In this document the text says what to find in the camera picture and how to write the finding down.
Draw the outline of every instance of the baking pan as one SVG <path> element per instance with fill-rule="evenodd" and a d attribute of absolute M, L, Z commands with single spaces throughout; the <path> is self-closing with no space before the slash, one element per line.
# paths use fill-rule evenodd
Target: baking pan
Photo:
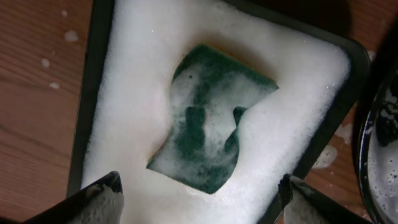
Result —
<path fill-rule="evenodd" d="M 298 162 L 293 172 L 293 175 L 303 179 L 315 163 L 323 148 L 328 144 L 330 138 L 337 130 L 354 102 L 359 98 L 369 76 L 368 55 L 363 47 L 353 40 L 297 21 L 249 1 L 226 0 L 226 2 L 235 6 L 240 11 L 275 22 L 276 24 L 293 28 L 337 45 L 346 52 L 351 60 L 351 71 L 348 79 L 337 93 L 324 120 L 312 137 L 307 150 L 302 155 L 301 160 Z M 86 62 L 83 83 L 81 85 L 80 104 L 70 166 L 68 196 L 80 190 L 83 161 L 93 126 L 98 89 L 103 74 L 109 33 L 112 25 L 113 7 L 114 0 L 93 1 Z M 275 196 L 267 211 L 264 211 L 264 216 L 259 220 L 259 223 L 274 223 L 280 212 L 281 207 Z"/>

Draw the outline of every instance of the tray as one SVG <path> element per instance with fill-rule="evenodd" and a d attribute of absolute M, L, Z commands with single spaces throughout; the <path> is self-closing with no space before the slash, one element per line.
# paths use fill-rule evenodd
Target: tray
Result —
<path fill-rule="evenodd" d="M 318 39 L 341 47 L 351 60 L 351 71 L 343 84 L 324 120 L 314 134 L 307 150 L 298 162 L 293 175 L 303 179 L 328 144 L 338 126 L 359 98 L 369 76 L 369 59 L 364 48 L 357 42 L 332 34 L 293 18 L 268 10 L 245 0 L 226 0 L 240 11 L 260 17 L 276 24 L 287 26 Z M 90 33 L 87 43 L 83 82 L 81 85 L 78 118 L 72 150 L 72 161 L 67 196 L 80 190 L 83 162 L 90 138 L 100 87 L 108 40 L 112 26 L 114 0 L 94 0 L 91 12 Z M 258 223 L 274 223 L 281 212 L 277 197 L 273 199 Z"/>

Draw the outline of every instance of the black tray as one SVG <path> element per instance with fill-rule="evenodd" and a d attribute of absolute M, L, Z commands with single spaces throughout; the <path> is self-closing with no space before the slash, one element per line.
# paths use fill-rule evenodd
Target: black tray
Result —
<path fill-rule="evenodd" d="M 349 109 L 359 98 L 369 76 L 368 55 L 363 47 L 353 40 L 329 33 L 245 0 L 226 0 L 226 2 L 253 16 L 291 27 L 318 39 L 335 44 L 341 47 L 351 60 L 349 78 L 333 100 L 325 119 L 314 134 L 307 150 L 294 170 L 293 175 L 303 179 L 315 163 L 323 148 L 328 144 Z M 104 60 L 108 48 L 113 7 L 114 0 L 94 0 L 93 2 L 75 141 L 73 143 L 70 166 L 68 197 L 80 190 L 83 162 L 93 126 L 98 89 L 102 79 Z M 281 207 L 275 196 L 259 223 L 274 223 L 280 212 Z"/>

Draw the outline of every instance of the wooden surface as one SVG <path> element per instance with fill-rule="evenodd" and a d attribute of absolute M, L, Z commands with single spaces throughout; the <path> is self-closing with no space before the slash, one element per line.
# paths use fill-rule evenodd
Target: wooden surface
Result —
<path fill-rule="evenodd" d="M 0 217 L 21 222 L 65 198 L 91 3 L 0 0 Z M 346 5 L 351 14 L 346 35 L 376 52 L 398 13 L 398 0 Z M 65 40 L 69 30 L 77 33 L 76 42 Z M 51 87 L 54 83 L 60 88 Z M 353 116 L 354 108 L 343 124 Z M 306 181 L 366 217 L 351 145 L 337 136 L 330 144 L 337 159 L 312 170 Z"/>

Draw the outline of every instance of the sponge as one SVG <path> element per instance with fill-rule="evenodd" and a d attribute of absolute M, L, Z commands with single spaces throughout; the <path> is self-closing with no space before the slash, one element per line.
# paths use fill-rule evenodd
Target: sponge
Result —
<path fill-rule="evenodd" d="M 196 46 L 175 71 L 172 128 L 147 168 L 215 193 L 236 167 L 244 112 L 276 89 L 273 80 L 230 56 L 205 44 Z"/>

